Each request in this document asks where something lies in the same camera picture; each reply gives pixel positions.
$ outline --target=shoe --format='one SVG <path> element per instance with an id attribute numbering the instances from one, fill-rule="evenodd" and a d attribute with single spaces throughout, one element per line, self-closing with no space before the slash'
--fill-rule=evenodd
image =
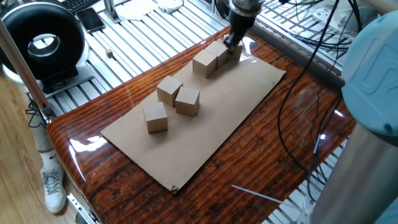
<path id="1" fill-rule="evenodd" d="M 40 171 L 44 185 L 44 200 L 47 209 L 52 213 L 61 212 L 67 203 L 67 193 L 62 185 L 65 171 L 58 162 L 52 169 L 43 169 Z"/>

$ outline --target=wooden table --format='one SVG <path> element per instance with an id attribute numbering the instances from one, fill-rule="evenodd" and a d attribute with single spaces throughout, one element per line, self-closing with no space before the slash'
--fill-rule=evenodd
<path id="1" fill-rule="evenodd" d="M 276 128 L 282 99 L 302 67 L 252 34 L 245 39 L 246 51 L 287 71 L 286 75 L 177 195 L 100 134 L 153 92 L 165 76 L 177 73 L 200 50 L 227 33 L 226 28 L 48 125 L 61 163 L 103 223 L 260 223 L 278 204 L 231 184 L 283 200 L 305 179 L 304 171 L 283 150 Z M 313 102 L 321 85 L 311 74 L 303 76 L 282 113 L 285 142 L 306 167 L 313 149 L 309 134 L 317 105 Z M 312 138 L 337 95 L 323 86 Z M 337 110 L 341 116 L 332 117 L 320 143 L 321 160 L 354 125 L 344 103 Z"/>

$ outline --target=black cable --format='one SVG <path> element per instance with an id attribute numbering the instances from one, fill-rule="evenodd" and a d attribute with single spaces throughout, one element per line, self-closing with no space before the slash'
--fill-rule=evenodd
<path id="1" fill-rule="evenodd" d="M 294 6 L 307 6 L 307 5 L 314 5 L 314 4 L 318 4 L 320 2 L 323 2 L 323 0 L 317 0 L 317 1 L 312 1 L 312 2 L 300 2 L 300 3 L 291 3 L 291 2 L 287 2 L 286 4 L 292 4 Z"/>
<path id="2" fill-rule="evenodd" d="M 311 164 L 310 164 L 310 170 L 312 170 L 312 166 L 313 166 L 314 160 L 315 160 L 315 155 L 312 156 L 312 160 L 311 160 Z M 308 173 L 308 177 L 307 177 L 307 193 L 308 193 L 308 196 L 309 196 L 310 199 L 311 199 L 311 202 L 317 202 L 317 201 L 314 199 L 314 197 L 312 197 L 312 194 L 311 194 L 311 190 L 310 190 L 310 178 L 311 178 L 311 173 Z"/>
<path id="3" fill-rule="evenodd" d="M 347 26 L 347 24 L 348 24 L 349 19 L 351 18 L 351 16 L 353 16 L 353 13 L 354 13 L 354 11 L 351 11 L 351 14 L 350 14 L 349 17 L 348 17 L 347 22 L 346 22 L 346 24 L 345 24 L 344 27 L 343 27 L 343 30 L 341 30 L 341 34 L 340 34 L 340 37 L 338 38 L 338 42 L 340 42 L 341 37 L 343 36 L 343 32 L 344 32 L 344 30 L 346 29 L 346 26 Z M 338 51 L 339 51 L 339 48 L 337 48 L 336 59 L 335 59 L 335 61 L 333 62 L 333 65 L 331 66 L 331 68 L 330 68 L 330 70 L 329 70 L 329 73 L 330 73 L 331 70 L 335 67 L 335 65 L 336 65 L 336 63 L 337 63 Z"/>
<path id="4" fill-rule="evenodd" d="M 218 13 L 220 14 L 221 18 L 222 19 L 226 19 L 226 17 L 224 16 L 224 13 L 221 13 L 221 11 L 220 11 L 220 9 L 218 7 L 217 1 L 215 2 L 215 5 L 216 5 L 216 9 L 217 9 Z"/>
<path id="5" fill-rule="evenodd" d="M 314 165 L 314 161 L 315 161 L 315 160 L 317 160 L 317 162 L 318 162 L 318 166 L 319 166 L 319 168 L 320 168 L 320 170 L 321 170 L 321 175 L 322 175 L 323 180 L 325 180 L 325 182 L 328 181 L 328 179 L 326 178 L 325 173 L 323 172 L 322 167 L 320 166 L 319 153 L 318 153 L 320 133 L 324 132 L 325 128 L 327 127 L 327 125 L 328 125 L 328 123 L 329 123 L 329 121 L 331 120 L 331 117 L 332 117 L 333 114 L 334 114 L 334 110 L 336 110 L 337 107 L 338 107 L 338 105 L 340 104 L 341 99 L 342 99 L 342 97 L 341 97 L 340 95 L 337 96 L 337 97 L 333 100 L 333 102 L 331 103 L 331 105 L 326 109 L 325 114 L 323 115 L 323 117 L 322 117 L 322 119 L 321 119 L 321 122 L 320 122 L 319 128 L 318 128 L 318 131 L 317 131 L 317 141 L 316 141 L 316 143 L 315 143 L 314 154 L 313 154 L 313 156 L 312 156 L 312 160 L 311 160 L 311 164 L 310 164 L 310 172 L 311 172 L 311 173 L 308 173 L 308 175 L 307 175 L 307 193 L 308 193 L 308 196 L 310 197 L 311 201 L 313 201 L 313 202 L 316 202 L 316 200 L 312 197 L 312 194 L 311 194 L 311 190 L 310 190 L 310 179 L 311 179 L 311 176 L 313 176 L 313 174 L 312 174 L 312 167 L 314 167 L 314 166 L 316 167 L 316 165 Z M 328 112 L 330 111 L 330 109 L 333 107 L 333 105 L 334 105 L 336 102 L 337 102 L 337 104 L 336 104 L 335 108 L 334 108 L 333 111 L 331 112 L 331 115 L 329 116 L 328 120 L 326 121 L 326 123 L 325 123 L 325 125 L 324 125 L 324 127 L 323 127 L 323 129 L 322 129 L 322 131 L 321 131 L 322 124 L 323 124 L 323 122 L 324 122 L 324 120 L 325 120 L 325 118 L 326 118 Z"/>
<path id="6" fill-rule="evenodd" d="M 356 0 L 348 0 L 348 3 L 350 4 L 351 8 L 353 9 L 355 18 L 356 18 L 356 23 L 358 26 L 358 32 L 362 31 L 362 23 L 361 23 L 361 16 L 359 15 L 359 8 L 356 3 Z"/>
<path id="7" fill-rule="evenodd" d="M 314 141 L 313 138 L 312 138 L 312 129 L 313 129 L 315 123 L 317 122 L 317 118 L 318 118 L 319 97 L 320 97 L 321 89 L 322 89 L 322 85 L 319 87 L 319 90 L 318 90 L 318 95 L 317 95 L 317 110 L 315 111 L 315 118 L 314 118 L 313 123 L 312 123 L 311 128 L 310 128 L 310 138 L 311 138 L 311 142 L 312 142 L 312 144 L 313 144 L 314 147 L 315 147 L 315 144 L 316 144 L 317 142 Z"/>
<path id="8" fill-rule="evenodd" d="M 295 36 L 295 37 L 297 37 L 298 39 L 305 39 L 305 40 L 308 40 L 308 41 L 312 41 L 312 42 L 314 42 L 314 43 L 318 43 L 318 41 L 316 41 L 316 40 L 313 40 L 313 39 L 311 39 L 311 38 L 308 38 L 308 37 L 303 37 L 303 36 L 301 36 L 301 35 L 298 35 L 298 34 L 294 34 L 294 33 L 289 33 L 290 35 L 293 35 L 293 36 Z M 322 44 L 323 45 L 332 45 L 332 46 L 339 46 L 339 45 L 350 45 L 350 44 L 352 44 L 351 42 L 350 43 L 340 43 L 340 41 L 339 42 L 337 42 L 337 43 L 325 43 L 325 42 L 322 42 Z"/>
<path id="9" fill-rule="evenodd" d="M 32 126 L 32 121 L 33 121 L 34 116 L 40 116 L 42 118 L 42 120 L 44 120 L 40 114 L 40 110 L 39 110 L 39 107 L 37 106 L 36 102 L 34 100 L 30 100 L 30 103 L 28 104 L 27 107 L 28 107 L 28 109 L 25 110 L 25 114 L 30 115 L 30 120 L 27 125 L 30 128 L 38 128 L 40 126 L 43 126 L 45 128 L 45 124 L 41 123 L 41 122 L 36 126 Z"/>
<path id="10" fill-rule="evenodd" d="M 300 166 L 308 175 L 313 176 L 317 181 L 319 181 L 320 183 L 323 183 L 323 184 L 325 184 L 325 183 L 324 183 L 323 181 L 321 181 L 321 180 L 320 180 L 318 177 L 316 177 L 315 175 L 311 174 L 311 172 L 308 171 L 307 168 L 305 168 L 305 166 L 304 166 L 303 164 L 301 164 L 300 161 L 298 161 L 298 160 L 296 159 L 296 157 L 294 157 L 294 155 L 287 149 L 287 146 L 286 146 L 286 144 L 285 144 L 285 142 L 284 142 L 284 140 L 283 140 L 283 137 L 282 137 L 282 131 L 281 131 L 281 129 L 280 129 L 280 118 L 281 118 L 281 116 L 282 116 L 282 110 L 283 110 L 283 108 L 284 108 L 284 106 L 285 106 L 285 104 L 286 104 L 287 98 L 289 97 L 290 93 L 292 92 L 294 86 L 299 82 L 299 80 L 300 80 L 300 79 L 303 77 L 303 75 L 305 74 L 305 71 L 307 71 L 307 69 L 308 69 L 309 66 L 311 65 L 312 60 L 315 58 L 315 54 L 318 52 L 318 50 L 319 50 L 319 48 L 320 48 L 320 46 L 321 46 L 322 40 L 323 40 L 323 38 L 325 37 L 326 30 L 327 30 L 327 28 L 328 28 L 328 26 L 329 26 L 329 24 L 330 24 L 330 21 L 331 21 L 331 18 L 332 18 L 332 16 L 333 16 L 333 14 L 334 14 L 335 11 L 336 11 L 336 8 L 337 8 L 337 5 L 338 5 L 339 1 L 340 1 L 340 0 L 336 0 L 335 4 L 333 5 L 333 9 L 331 10 L 331 13 L 330 13 L 330 16 L 329 16 L 329 18 L 328 18 L 328 20 L 327 20 L 327 22 L 326 22 L 325 28 L 324 28 L 323 31 L 322 31 L 321 37 L 320 37 L 320 39 L 319 39 L 319 43 L 318 43 L 318 45 L 315 47 L 315 50 L 314 50 L 314 52 L 312 53 L 312 55 L 311 55 L 311 57 L 310 57 L 310 60 L 308 61 L 307 65 L 304 67 L 304 69 L 303 69 L 303 71 L 301 72 L 301 74 L 300 74 L 300 75 L 297 77 L 297 79 L 294 81 L 293 85 L 289 88 L 289 90 L 288 90 L 288 92 L 287 92 L 287 94 L 286 94 L 284 100 L 282 101 L 282 104 L 281 104 L 280 109 L 279 109 L 278 117 L 277 117 L 278 135 L 279 135 L 280 142 L 282 143 L 282 146 L 283 146 L 283 148 L 285 149 L 286 153 L 287 153 L 287 154 L 293 159 L 293 161 L 294 161 L 298 166 Z"/>

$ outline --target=wood grain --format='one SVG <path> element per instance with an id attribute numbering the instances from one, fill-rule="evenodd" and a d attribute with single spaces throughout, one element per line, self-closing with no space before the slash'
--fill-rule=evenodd
<path id="1" fill-rule="evenodd" d="M 45 207 L 40 176 L 43 164 L 27 125 L 27 100 L 24 87 L 0 71 L 0 223 L 74 223 L 76 210 L 71 205 L 57 215 Z M 73 193 L 85 204 L 68 178 L 64 186 L 67 194 Z"/>
<path id="2" fill-rule="evenodd" d="M 227 33 L 228 29 L 222 30 L 49 124 L 47 131 L 64 167 L 103 223 L 259 223 L 277 205 L 240 192 L 231 184 L 284 200 L 305 179 L 304 171 L 283 150 L 276 130 L 282 99 L 302 67 L 252 34 L 246 51 L 287 73 L 177 195 L 163 188 L 100 134 L 154 91 L 165 76 L 177 73 L 201 49 Z M 321 85 L 312 75 L 303 76 L 282 113 L 284 140 L 306 167 L 312 158 L 309 132 Z M 320 116 L 337 95 L 322 88 Z M 324 132 L 321 160 L 354 125 L 344 103 L 337 110 L 343 116 L 333 116 Z"/>

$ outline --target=small wooden cube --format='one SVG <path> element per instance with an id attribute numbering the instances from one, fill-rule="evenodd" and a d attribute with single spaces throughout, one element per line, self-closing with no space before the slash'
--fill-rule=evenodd
<path id="1" fill-rule="evenodd" d="M 241 54 L 242 54 L 242 49 L 243 49 L 243 42 L 242 40 L 239 41 L 238 45 L 235 47 L 235 51 L 234 54 L 229 55 L 228 57 L 233 59 L 233 60 L 237 60 L 239 61 L 241 58 Z"/>
<path id="2" fill-rule="evenodd" d="M 167 114 L 162 102 L 145 105 L 142 109 L 149 134 L 167 131 Z"/>
<path id="3" fill-rule="evenodd" d="M 175 112 L 195 116 L 199 107 L 199 90 L 181 87 L 175 99 Z"/>
<path id="4" fill-rule="evenodd" d="M 192 70 L 205 78 L 208 78 L 217 69 L 217 56 L 202 50 L 192 60 Z"/>
<path id="5" fill-rule="evenodd" d="M 180 80 L 167 75 L 166 78 L 156 86 L 157 99 L 174 107 L 175 99 L 181 86 L 182 82 Z"/>
<path id="6" fill-rule="evenodd" d="M 220 69 L 227 60 L 228 49 L 224 44 L 214 41 L 206 48 L 206 50 L 217 56 L 217 69 Z"/>
<path id="7" fill-rule="evenodd" d="M 241 58 L 242 50 L 243 50 L 243 43 L 242 41 L 240 41 L 239 44 L 235 47 L 234 54 L 232 55 L 233 58 L 236 58 L 239 61 L 239 59 Z"/>
<path id="8" fill-rule="evenodd" d="M 106 49 L 106 56 L 108 56 L 109 58 L 111 58 L 113 56 L 112 49 Z"/>

